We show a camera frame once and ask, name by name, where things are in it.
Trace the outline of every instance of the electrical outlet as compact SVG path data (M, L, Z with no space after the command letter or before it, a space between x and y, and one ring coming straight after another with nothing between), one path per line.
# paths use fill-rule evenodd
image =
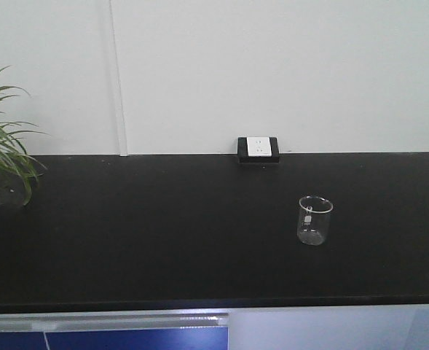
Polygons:
M279 163L279 147L276 137L239 137L237 156L241 164Z
M246 145L249 157L272 157L269 137L247 137Z

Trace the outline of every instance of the beaker rim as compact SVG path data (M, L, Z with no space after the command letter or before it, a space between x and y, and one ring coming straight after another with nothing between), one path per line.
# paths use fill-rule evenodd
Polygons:
M327 209L327 210L322 210L322 211L308 209L306 206L304 206L304 205L302 204L302 201L303 201L303 200L305 200L305 199L309 199L309 198L311 198L311 199L319 199L319 200L321 200L321 201L325 202L326 204L329 204L331 207L330 207L329 209ZM300 207L301 207L301 208L303 208L305 211L307 211L307 212L309 212L309 213L315 213L315 214L326 214L326 213L330 213L330 212L332 211L332 209L334 208L334 205L332 204L332 202L331 202L329 199L325 199L325 198L323 198L323 197L320 197L319 195L306 195L306 196L304 196L304 197L301 197L301 198L299 199L299 205L300 205Z

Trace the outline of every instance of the glass beaker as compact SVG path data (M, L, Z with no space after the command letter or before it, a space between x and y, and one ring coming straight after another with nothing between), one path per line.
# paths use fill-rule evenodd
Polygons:
M300 212L296 235L302 243L322 244L328 235L333 205L327 199L307 195L299 200Z

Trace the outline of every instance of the blue cabinet panel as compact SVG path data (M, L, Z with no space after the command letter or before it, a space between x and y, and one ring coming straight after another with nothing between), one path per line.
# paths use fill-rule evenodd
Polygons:
M227 350L227 327L47 333L50 350Z
M0 332L0 350L47 350L41 332Z

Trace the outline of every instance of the potted plant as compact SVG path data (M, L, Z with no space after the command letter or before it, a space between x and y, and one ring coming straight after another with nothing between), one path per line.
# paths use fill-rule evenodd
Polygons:
M1 86L0 87L0 102L8 98L18 96L13 94L6 94L9 90L26 90L16 86ZM28 155L26 148L22 144L23 133L37 133L38 131L22 129L24 125L32 125L29 122L0 122L0 171L18 176L25 188L26 205L31 199L31 179L38 180L38 171L34 167L34 163L39 163L33 157Z

